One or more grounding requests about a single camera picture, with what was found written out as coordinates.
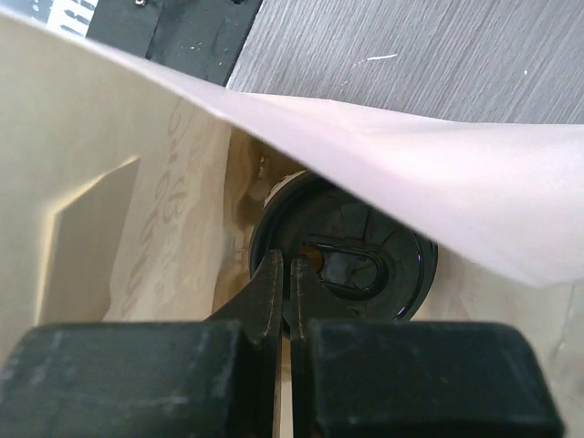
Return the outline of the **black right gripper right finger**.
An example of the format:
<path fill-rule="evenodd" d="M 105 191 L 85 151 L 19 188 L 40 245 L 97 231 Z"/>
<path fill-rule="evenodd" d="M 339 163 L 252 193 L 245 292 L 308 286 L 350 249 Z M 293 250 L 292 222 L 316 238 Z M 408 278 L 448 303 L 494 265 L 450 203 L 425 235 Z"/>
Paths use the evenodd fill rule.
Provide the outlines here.
<path fill-rule="evenodd" d="M 491 322 L 368 321 L 290 266 L 297 437 L 561 437 L 537 357 Z"/>

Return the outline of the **white paper cup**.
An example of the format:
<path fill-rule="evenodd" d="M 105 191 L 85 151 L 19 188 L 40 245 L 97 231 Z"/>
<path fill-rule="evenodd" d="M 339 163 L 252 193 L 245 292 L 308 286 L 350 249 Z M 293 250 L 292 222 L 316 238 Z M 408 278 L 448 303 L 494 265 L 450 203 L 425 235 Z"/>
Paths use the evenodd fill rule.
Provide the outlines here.
<path fill-rule="evenodd" d="M 307 171 L 306 170 L 302 170 L 302 171 L 298 171 L 298 172 L 294 172 L 291 173 L 287 176 L 285 176 L 284 178 L 282 178 L 279 182 L 277 182 L 268 192 L 264 202 L 263 202 L 263 207 L 266 208 L 266 206 L 270 203 L 271 199 L 281 190 L 283 189 L 286 185 L 288 185 L 289 183 L 291 183 L 292 181 L 294 181 L 296 178 L 298 178 L 299 176 L 305 174 Z"/>

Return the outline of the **brown paper takeout bag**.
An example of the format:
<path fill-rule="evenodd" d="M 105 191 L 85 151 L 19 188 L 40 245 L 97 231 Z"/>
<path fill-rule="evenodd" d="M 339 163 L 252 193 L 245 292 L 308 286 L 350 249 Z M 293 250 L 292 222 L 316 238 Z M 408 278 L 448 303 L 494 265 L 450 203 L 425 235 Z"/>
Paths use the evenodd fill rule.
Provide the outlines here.
<path fill-rule="evenodd" d="M 537 351 L 583 434 L 583 128 L 241 93 L 1 13 L 1 354 L 43 322 L 207 317 L 305 167 L 441 247 L 431 318 Z"/>

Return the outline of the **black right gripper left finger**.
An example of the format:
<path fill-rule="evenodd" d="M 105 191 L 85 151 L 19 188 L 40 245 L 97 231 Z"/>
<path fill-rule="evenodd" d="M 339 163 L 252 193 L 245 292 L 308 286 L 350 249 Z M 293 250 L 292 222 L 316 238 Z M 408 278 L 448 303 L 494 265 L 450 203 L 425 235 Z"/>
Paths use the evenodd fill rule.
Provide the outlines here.
<path fill-rule="evenodd" d="M 1 372 L 4 437 L 276 437 L 284 261 L 202 321 L 49 324 Z"/>

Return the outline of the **black lid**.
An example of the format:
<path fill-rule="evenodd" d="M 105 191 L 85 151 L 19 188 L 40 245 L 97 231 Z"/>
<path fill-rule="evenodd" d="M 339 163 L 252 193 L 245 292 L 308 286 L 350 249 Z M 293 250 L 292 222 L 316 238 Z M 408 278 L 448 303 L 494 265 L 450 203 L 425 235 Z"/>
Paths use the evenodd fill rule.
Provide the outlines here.
<path fill-rule="evenodd" d="M 270 250 L 304 256 L 320 284 L 360 318 L 413 318 L 433 284 L 438 245 L 332 182 L 306 172 L 263 207 L 249 246 L 255 272 Z"/>

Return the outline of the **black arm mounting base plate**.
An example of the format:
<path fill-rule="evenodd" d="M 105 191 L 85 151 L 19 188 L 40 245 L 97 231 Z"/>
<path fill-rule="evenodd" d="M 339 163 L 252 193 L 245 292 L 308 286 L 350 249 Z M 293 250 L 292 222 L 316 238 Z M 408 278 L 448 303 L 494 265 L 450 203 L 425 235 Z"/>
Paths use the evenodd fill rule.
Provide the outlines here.
<path fill-rule="evenodd" d="M 261 5 L 261 0 L 100 1 L 87 37 L 225 86 Z"/>

